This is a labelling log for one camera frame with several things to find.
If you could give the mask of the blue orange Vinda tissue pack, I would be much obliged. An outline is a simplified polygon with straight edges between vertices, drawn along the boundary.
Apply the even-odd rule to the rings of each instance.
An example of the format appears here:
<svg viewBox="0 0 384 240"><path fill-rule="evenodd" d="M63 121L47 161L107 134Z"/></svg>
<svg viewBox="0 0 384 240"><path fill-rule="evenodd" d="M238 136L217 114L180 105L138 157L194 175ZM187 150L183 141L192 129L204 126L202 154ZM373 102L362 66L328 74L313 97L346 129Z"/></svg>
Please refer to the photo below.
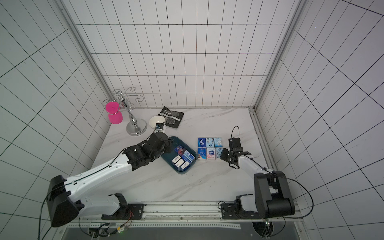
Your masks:
<svg viewBox="0 0 384 240"><path fill-rule="evenodd" d="M198 148L198 160L206 160L206 159L207 159L207 149Z"/></svg>

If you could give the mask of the light blue Vinda tissue pack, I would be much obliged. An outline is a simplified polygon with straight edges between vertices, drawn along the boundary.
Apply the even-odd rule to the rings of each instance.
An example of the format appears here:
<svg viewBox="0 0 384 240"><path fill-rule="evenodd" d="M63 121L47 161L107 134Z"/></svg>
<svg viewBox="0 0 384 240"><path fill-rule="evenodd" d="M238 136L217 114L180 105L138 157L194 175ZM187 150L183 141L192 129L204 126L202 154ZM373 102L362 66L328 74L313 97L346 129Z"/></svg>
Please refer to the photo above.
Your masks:
<svg viewBox="0 0 384 240"><path fill-rule="evenodd" d="M215 143L213 138L206 138L206 147L207 148L214 148Z"/></svg>

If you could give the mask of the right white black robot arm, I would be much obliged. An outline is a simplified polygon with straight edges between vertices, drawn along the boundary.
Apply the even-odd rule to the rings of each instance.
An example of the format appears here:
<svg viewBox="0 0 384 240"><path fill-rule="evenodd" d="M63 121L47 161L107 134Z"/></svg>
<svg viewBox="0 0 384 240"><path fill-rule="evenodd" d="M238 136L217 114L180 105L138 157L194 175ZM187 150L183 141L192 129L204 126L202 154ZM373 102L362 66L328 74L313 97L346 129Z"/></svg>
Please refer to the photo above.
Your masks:
<svg viewBox="0 0 384 240"><path fill-rule="evenodd" d="M236 196L234 203L220 204L223 219L259 220L293 216L296 207L288 179L281 171L260 166L244 151L240 138L230 138L229 148L224 148L221 160L231 168L242 170L253 180L254 192Z"/></svg>

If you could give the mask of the dark blue Tempo tissue pack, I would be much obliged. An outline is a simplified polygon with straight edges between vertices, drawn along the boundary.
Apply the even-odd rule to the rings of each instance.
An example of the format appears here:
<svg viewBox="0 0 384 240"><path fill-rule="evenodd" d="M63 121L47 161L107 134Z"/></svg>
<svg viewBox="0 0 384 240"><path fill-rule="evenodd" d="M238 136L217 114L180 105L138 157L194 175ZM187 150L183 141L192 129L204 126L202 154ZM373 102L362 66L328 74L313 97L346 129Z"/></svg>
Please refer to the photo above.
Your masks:
<svg viewBox="0 0 384 240"><path fill-rule="evenodd" d="M198 147L199 148L206 148L207 147L206 138L198 138Z"/></svg>

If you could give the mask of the pink white Tempo tissue pack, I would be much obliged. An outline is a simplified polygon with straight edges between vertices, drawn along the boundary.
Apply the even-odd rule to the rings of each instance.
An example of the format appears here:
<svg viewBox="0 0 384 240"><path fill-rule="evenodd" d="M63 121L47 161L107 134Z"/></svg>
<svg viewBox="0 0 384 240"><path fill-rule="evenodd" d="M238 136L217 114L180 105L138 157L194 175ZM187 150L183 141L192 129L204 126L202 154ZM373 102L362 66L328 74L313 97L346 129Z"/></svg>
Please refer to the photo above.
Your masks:
<svg viewBox="0 0 384 240"><path fill-rule="evenodd" d="M216 149L207 148L207 160L215 160L215 159L216 159Z"/></svg>

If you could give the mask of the light blue cartoon tissue pack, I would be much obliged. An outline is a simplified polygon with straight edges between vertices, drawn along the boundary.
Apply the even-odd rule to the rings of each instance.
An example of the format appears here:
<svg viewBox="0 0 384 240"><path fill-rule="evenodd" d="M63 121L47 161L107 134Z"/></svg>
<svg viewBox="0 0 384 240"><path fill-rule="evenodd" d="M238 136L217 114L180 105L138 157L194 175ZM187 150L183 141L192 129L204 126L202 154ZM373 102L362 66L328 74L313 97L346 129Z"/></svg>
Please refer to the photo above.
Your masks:
<svg viewBox="0 0 384 240"><path fill-rule="evenodd" d="M213 140L214 140L215 148L222 148L223 147L222 138L215 137L215 138L213 138Z"/></svg>

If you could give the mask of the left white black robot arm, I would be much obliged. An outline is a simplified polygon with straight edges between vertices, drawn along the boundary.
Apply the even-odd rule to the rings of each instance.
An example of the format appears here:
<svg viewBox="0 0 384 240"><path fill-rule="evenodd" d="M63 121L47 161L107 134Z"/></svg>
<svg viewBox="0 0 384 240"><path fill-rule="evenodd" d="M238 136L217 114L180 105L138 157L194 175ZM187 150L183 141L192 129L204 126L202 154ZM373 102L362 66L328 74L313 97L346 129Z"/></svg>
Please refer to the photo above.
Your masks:
<svg viewBox="0 0 384 240"><path fill-rule="evenodd" d="M102 215L104 219L124 219L130 204L121 193L102 185L132 173L173 151L173 140L165 133L152 133L147 140L124 148L112 160L84 173L51 179L46 196L51 225L64 226L77 217Z"/></svg>

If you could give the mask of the dark purple anime tissue pack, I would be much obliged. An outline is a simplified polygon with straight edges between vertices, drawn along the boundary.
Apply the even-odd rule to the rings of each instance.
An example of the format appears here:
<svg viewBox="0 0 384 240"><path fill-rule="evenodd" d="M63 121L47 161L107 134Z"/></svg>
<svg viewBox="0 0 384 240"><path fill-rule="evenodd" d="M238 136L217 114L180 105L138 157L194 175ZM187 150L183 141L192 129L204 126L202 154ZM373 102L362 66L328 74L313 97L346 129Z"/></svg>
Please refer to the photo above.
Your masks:
<svg viewBox="0 0 384 240"><path fill-rule="evenodd" d="M175 148L175 152L179 155L179 156L182 156L184 153L185 153L186 149L180 145L178 145L176 148Z"/></svg>

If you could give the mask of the light blue figures tissue pack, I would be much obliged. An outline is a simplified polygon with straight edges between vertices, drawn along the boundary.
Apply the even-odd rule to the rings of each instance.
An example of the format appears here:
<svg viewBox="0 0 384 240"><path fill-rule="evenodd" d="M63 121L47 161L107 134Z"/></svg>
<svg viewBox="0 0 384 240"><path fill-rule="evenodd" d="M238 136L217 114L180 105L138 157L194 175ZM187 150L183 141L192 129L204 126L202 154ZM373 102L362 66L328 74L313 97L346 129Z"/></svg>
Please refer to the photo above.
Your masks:
<svg viewBox="0 0 384 240"><path fill-rule="evenodd" d="M223 152L223 148L216 148L216 158L220 159Z"/></svg>

